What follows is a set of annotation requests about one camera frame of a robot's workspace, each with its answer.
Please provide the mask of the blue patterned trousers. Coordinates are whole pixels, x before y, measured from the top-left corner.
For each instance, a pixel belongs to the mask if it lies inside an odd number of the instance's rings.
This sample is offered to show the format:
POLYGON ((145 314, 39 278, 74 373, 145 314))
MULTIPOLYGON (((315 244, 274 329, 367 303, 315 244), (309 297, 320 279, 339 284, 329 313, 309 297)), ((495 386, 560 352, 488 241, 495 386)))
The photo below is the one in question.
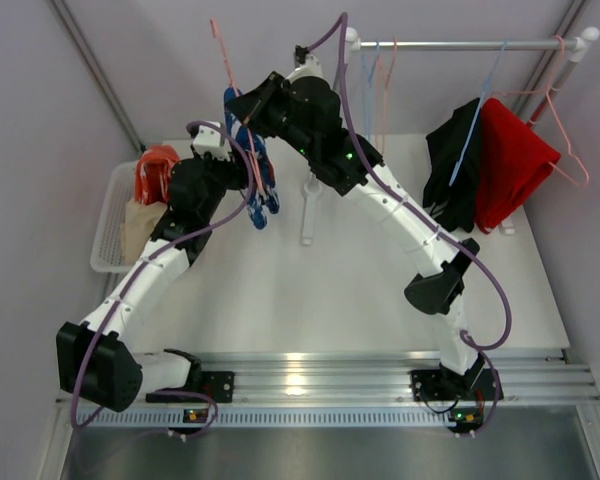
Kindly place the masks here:
POLYGON ((249 156, 255 187, 249 195, 247 213, 254 227, 262 230, 267 226, 265 210, 268 210, 272 215, 278 214, 280 201, 276 189, 274 166, 269 158, 264 138, 244 127, 226 106, 230 100, 241 94, 242 92, 235 85, 229 85, 224 91, 225 126, 231 137, 240 144, 249 156))

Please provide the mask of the orange white patterned trousers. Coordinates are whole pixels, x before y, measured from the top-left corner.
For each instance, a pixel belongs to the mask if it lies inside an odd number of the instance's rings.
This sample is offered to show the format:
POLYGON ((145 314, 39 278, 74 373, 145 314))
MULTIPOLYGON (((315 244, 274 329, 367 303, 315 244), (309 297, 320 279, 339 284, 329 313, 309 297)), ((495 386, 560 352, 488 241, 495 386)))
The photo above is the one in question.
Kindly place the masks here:
POLYGON ((179 161, 180 157, 173 147, 150 146, 136 164, 135 202, 143 205, 168 203, 172 169, 179 161))

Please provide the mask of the blue wire hanger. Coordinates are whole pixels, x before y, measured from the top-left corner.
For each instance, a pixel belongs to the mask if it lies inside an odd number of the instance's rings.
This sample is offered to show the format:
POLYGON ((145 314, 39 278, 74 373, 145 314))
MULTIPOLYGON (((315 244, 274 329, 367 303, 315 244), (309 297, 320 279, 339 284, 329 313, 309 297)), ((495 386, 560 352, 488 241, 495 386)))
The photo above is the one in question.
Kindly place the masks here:
POLYGON ((363 134, 367 140, 373 136, 373 122, 375 118, 375 71, 380 60, 379 42, 372 43, 374 55, 366 53, 361 55, 362 66, 362 108, 363 108, 363 134))

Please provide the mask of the beige drawstring trousers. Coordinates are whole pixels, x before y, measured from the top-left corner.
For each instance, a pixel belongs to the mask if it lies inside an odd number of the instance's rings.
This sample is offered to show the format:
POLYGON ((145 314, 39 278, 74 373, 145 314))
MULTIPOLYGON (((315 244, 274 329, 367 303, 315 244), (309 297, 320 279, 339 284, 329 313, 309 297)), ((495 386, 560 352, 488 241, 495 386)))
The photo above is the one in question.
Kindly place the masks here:
POLYGON ((167 210, 167 205, 155 202, 144 205, 129 200, 125 205, 124 221, 120 225, 120 246, 124 265, 139 259, 154 228, 167 210))

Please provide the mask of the pink wire hanger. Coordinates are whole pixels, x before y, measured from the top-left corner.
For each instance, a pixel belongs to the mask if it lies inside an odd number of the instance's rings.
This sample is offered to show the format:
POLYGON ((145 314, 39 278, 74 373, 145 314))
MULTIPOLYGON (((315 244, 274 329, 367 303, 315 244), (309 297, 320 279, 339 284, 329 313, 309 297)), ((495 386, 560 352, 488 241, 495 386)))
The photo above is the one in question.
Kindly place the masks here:
POLYGON ((382 154, 385 153, 386 148, 390 84, 397 59, 398 47, 396 37, 393 37, 391 47, 391 59, 389 64, 385 64, 381 55, 378 56, 378 60, 376 62, 376 83, 379 99, 377 146, 382 154))

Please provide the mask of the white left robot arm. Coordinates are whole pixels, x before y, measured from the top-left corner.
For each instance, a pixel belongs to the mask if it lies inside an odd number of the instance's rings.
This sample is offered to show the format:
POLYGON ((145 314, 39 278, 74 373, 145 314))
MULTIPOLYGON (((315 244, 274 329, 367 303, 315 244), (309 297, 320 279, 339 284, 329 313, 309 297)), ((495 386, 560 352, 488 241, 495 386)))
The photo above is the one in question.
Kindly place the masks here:
POLYGON ((178 349, 134 354, 129 346, 169 287, 198 259, 212 232, 228 223, 213 216, 230 190, 252 188, 247 153, 196 147, 170 171, 168 202, 139 258, 121 283, 79 323, 56 335, 60 387, 72 401, 114 412, 137 398, 197 395, 200 360, 178 349))

